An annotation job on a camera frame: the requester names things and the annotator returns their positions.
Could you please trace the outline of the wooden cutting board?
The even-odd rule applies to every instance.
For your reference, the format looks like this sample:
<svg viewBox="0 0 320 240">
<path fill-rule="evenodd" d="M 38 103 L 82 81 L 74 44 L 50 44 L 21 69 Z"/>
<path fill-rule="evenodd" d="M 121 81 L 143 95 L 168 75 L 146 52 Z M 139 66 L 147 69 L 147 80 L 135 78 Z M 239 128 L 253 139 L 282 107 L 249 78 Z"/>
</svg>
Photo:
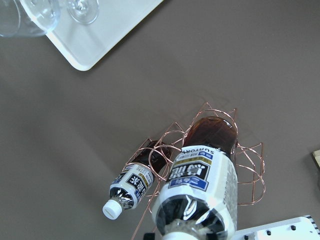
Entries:
<svg viewBox="0 0 320 240">
<path fill-rule="evenodd" d="M 320 150 L 315 150 L 312 152 L 312 159 L 314 161 L 314 164 L 316 168 L 320 169 Z"/>
</svg>

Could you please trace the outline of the tea bottle white cap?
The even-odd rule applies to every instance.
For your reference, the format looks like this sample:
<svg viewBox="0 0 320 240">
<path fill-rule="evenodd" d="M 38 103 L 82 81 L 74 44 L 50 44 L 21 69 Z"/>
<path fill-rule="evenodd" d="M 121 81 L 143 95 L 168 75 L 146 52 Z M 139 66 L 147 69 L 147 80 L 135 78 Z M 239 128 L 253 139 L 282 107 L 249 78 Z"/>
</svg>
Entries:
<svg viewBox="0 0 320 240">
<path fill-rule="evenodd" d="M 217 116 L 193 124 L 152 209 L 165 240 L 229 240 L 237 229 L 237 131 Z"/>
</svg>

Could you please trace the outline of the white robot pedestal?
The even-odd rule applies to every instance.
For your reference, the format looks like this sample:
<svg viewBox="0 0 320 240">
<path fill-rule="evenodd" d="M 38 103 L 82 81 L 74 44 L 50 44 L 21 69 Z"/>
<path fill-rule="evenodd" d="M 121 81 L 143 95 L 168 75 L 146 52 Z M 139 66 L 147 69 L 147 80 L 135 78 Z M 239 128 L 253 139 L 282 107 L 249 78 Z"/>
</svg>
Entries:
<svg viewBox="0 0 320 240">
<path fill-rule="evenodd" d="M 236 231 L 233 240 L 320 240 L 320 229 L 310 215 Z"/>
</svg>

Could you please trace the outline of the tea bottle in basket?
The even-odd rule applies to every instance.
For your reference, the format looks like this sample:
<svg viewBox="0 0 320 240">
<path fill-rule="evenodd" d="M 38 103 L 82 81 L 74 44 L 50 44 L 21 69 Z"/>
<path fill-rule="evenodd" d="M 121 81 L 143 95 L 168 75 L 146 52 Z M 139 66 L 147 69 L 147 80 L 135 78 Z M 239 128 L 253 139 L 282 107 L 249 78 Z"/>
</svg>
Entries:
<svg viewBox="0 0 320 240">
<path fill-rule="evenodd" d="M 104 215 L 115 220 L 124 210 L 135 209 L 171 154 L 171 149 L 157 140 L 138 150 L 133 160 L 111 183 L 109 200 L 102 208 Z"/>
</svg>

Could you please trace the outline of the clear wine glass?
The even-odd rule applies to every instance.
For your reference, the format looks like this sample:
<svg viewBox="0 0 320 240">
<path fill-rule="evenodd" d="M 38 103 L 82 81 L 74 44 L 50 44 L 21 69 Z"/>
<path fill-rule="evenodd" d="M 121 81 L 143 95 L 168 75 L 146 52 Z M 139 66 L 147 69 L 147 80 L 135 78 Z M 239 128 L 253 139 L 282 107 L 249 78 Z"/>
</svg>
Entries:
<svg viewBox="0 0 320 240">
<path fill-rule="evenodd" d="M 2 0 L 0 36 L 41 37 L 52 32 L 65 8 L 78 23 L 88 25 L 99 15 L 97 0 Z"/>
</svg>

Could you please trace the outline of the copper wire bottle basket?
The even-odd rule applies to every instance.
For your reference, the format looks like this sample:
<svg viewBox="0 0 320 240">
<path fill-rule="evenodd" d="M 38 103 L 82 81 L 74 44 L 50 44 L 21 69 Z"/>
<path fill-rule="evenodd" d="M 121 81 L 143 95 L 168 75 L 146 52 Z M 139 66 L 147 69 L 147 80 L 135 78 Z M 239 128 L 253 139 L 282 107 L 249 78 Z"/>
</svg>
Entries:
<svg viewBox="0 0 320 240">
<path fill-rule="evenodd" d="M 234 108 L 230 111 L 223 111 L 220 109 L 214 109 L 212 106 L 205 102 L 198 113 L 193 117 L 192 123 L 194 124 L 201 117 L 209 115 L 215 115 L 222 117 L 232 123 L 237 130 L 236 116 L 237 109 Z M 160 141 L 168 143 L 168 146 L 172 149 L 172 156 L 175 157 L 178 151 L 181 150 L 182 144 L 188 135 L 192 125 L 190 124 L 186 130 L 184 130 L 178 122 L 173 122 L 159 137 Z M 266 184 L 263 179 L 265 173 L 265 161 L 264 161 L 264 144 L 262 142 L 253 146 L 243 146 L 238 141 L 235 144 L 235 149 L 232 152 L 233 163 L 235 164 L 235 170 L 239 173 L 238 187 L 246 195 L 245 198 L 238 200 L 239 206 L 250 206 L 259 202 L 265 192 Z M 141 227 L 147 216 L 152 214 L 152 206 L 156 202 L 158 195 L 160 194 L 161 187 L 164 185 L 165 180 L 169 175 L 170 167 L 172 166 L 173 158 L 165 158 L 166 163 L 163 170 L 156 174 L 155 184 L 151 187 L 151 190 L 147 192 L 147 203 L 145 204 L 145 210 L 141 215 L 141 218 L 132 234 L 131 239 L 136 240 L 137 235 L 142 233 Z"/>
</svg>

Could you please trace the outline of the white serving tray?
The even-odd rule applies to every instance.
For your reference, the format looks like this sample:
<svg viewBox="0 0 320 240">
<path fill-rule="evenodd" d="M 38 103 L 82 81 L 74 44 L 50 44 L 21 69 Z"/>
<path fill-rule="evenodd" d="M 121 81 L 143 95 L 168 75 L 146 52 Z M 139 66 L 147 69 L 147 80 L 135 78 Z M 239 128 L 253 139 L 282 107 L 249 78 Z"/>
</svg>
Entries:
<svg viewBox="0 0 320 240">
<path fill-rule="evenodd" d="M 72 67 L 88 71 L 161 4 L 160 0 L 101 0 L 90 24 L 76 22 L 63 8 L 47 38 Z"/>
</svg>

